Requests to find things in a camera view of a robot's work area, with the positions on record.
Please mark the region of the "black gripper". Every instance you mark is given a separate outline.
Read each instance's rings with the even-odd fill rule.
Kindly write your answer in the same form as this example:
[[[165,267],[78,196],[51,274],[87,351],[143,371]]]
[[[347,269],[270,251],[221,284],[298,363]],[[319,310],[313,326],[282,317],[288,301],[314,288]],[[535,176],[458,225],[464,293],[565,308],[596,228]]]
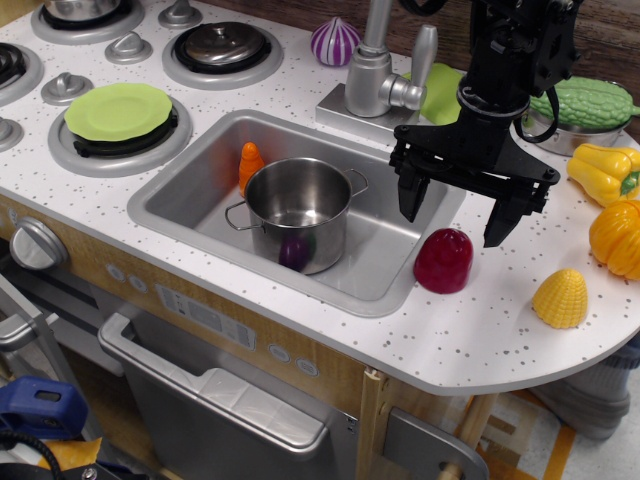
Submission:
[[[484,247],[499,246],[521,218],[540,213],[560,174],[524,152],[510,128],[523,136],[522,116],[530,104],[508,115],[473,103],[471,89],[458,91],[461,111],[442,126],[399,125],[390,165],[398,179],[401,214],[411,223],[435,179],[495,200],[484,231]]]

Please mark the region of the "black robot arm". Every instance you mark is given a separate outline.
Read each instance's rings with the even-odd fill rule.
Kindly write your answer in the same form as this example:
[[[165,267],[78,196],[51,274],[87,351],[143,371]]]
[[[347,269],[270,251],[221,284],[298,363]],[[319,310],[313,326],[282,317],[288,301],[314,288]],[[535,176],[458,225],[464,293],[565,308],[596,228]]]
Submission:
[[[444,126],[399,125],[390,165],[401,214],[417,216],[429,183],[494,199],[484,245],[496,247],[522,217],[543,210],[560,174],[519,147],[522,117],[546,95],[559,114],[555,86],[571,76],[578,1],[475,1],[471,62],[456,92],[461,107]]]

